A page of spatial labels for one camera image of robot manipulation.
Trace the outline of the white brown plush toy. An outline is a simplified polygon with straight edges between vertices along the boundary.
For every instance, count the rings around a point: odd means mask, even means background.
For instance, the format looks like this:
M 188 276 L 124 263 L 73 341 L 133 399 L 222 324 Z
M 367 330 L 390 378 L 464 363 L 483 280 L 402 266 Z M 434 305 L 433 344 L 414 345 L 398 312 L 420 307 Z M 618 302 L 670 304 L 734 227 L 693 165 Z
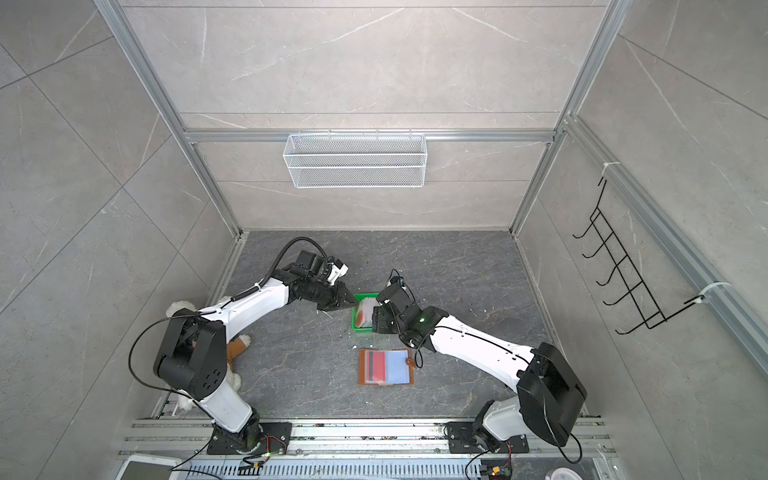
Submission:
M 169 387 L 202 403 L 220 387 L 239 391 L 241 376 L 234 360 L 250 346 L 250 337 L 227 338 L 224 323 L 205 318 L 189 301 L 166 310 L 168 325 L 153 364 L 153 373 Z

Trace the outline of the stack of credit cards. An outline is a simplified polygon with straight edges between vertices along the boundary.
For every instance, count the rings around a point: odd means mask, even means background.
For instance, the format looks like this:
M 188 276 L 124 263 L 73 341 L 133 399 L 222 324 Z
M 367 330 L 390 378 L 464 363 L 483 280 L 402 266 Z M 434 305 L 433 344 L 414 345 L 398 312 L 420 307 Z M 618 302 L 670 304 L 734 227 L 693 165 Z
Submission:
M 378 306 L 378 302 L 374 297 L 363 298 L 356 310 L 355 315 L 355 327 L 356 328 L 371 328 L 373 324 L 374 309 Z

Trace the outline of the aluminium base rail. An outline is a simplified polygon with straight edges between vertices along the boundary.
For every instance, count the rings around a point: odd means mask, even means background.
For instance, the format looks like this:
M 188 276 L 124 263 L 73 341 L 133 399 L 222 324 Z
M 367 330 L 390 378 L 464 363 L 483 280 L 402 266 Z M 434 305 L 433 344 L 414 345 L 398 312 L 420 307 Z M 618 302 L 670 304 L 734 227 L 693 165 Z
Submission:
M 471 442 L 468 419 L 269 419 L 258 453 L 216 454 L 204 419 L 136 420 L 118 451 L 124 466 L 170 467 L 171 479 L 623 479 L 603 421 L 578 419 L 557 448 L 531 435 L 494 452 Z

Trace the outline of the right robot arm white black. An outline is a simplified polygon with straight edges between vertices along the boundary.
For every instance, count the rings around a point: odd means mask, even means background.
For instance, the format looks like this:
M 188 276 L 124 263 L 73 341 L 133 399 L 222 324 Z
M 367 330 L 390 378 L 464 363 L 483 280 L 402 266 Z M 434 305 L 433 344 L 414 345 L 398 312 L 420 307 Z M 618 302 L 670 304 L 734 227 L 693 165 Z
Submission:
M 419 307 L 396 283 L 376 301 L 375 332 L 397 335 L 416 355 L 426 349 L 466 362 L 513 391 L 507 400 L 486 402 L 473 421 L 472 438 L 481 450 L 494 451 L 527 435 L 562 449 L 573 437 L 587 390 L 554 345 L 531 347 L 493 337 L 443 309 Z

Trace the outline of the white device at bottom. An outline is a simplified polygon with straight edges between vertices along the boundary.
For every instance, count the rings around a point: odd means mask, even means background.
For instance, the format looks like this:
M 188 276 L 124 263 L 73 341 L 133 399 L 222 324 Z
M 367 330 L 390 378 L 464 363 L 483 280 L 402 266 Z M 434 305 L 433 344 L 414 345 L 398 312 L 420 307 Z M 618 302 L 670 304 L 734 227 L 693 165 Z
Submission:
M 175 471 L 179 463 L 177 458 L 133 454 L 121 464 L 115 478 L 117 480 L 177 480 L 182 473 Z

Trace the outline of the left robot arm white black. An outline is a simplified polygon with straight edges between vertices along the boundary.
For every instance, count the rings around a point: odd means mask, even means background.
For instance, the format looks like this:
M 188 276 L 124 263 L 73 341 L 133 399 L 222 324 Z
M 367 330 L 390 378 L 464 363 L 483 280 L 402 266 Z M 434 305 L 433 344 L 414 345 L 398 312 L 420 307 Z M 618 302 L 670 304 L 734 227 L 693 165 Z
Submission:
M 239 434 L 257 420 L 254 409 L 226 379 L 227 346 L 267 314 L 305 300 L 319 311 L 344 310 L 358 301 L 341 278 L 348 267 L 335 257 L 302 251 L 253 287 L 201 311 L 176 307 L 168 321 L 153 372 L 191 397 L 214 421 Z

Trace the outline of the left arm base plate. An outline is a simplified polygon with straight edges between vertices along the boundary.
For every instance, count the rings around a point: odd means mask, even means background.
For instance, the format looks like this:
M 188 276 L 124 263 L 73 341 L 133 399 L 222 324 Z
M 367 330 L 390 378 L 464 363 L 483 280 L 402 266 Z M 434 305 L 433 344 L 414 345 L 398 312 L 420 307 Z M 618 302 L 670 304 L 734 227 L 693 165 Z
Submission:
M 213 424 L 209 455 L 262 455 L 285 453 L 291 439 L 291 422 L 247 424 L 239 433 L 232 433 Z

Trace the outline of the green plastic card tray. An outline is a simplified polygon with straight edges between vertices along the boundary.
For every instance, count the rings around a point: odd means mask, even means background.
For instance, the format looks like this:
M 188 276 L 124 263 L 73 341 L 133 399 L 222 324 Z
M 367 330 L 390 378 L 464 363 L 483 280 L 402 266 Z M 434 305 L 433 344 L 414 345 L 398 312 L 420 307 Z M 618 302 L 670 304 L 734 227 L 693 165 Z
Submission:
M 376 293 L 358 293 L 354 295 L 357 306 L 352 311 L 351 327 L 355 332 L 373 331 L 373 310 L 379 305 Z

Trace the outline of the brown leather card holder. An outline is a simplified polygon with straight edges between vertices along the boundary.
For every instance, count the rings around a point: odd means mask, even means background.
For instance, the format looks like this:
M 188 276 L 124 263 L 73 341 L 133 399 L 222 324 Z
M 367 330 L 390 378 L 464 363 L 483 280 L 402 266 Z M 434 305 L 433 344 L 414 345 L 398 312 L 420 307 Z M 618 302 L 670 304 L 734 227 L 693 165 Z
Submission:
M 414 383 L 415 362 L 413 354 L 407 349 L 400 350 L 376 350 L 383 351 L 386 357 L 387 380 L 383 384 L 366 384 L 363 381 L 363 357 L 366 350 L 359 351 L 358 384 L 372 386 L 412 385 Z

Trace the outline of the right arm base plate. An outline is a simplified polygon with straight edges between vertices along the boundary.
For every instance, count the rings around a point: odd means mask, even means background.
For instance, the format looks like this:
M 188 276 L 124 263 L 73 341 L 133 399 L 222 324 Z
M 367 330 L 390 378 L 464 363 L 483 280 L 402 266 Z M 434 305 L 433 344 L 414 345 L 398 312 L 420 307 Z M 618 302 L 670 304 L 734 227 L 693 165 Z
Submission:
M 472 422 L 453 421 L 444 425 L 444 435 L 451 454 L 512 453 L 530 452 L 525 434 L 512 436 L 506 441 L 495 439 Z

